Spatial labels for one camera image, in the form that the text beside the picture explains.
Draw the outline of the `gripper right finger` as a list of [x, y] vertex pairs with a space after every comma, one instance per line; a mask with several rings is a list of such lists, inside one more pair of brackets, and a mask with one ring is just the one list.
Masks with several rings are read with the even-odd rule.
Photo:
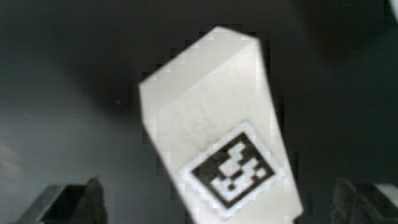
[[331, 224], [398, 224], [398, 184], [337, 180]]

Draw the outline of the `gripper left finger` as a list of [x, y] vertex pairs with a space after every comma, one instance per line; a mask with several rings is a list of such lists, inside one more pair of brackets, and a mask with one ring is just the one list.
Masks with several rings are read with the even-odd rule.
[[86, 184], [51, 185], [13, 224], [107, 224], [106, 189]]

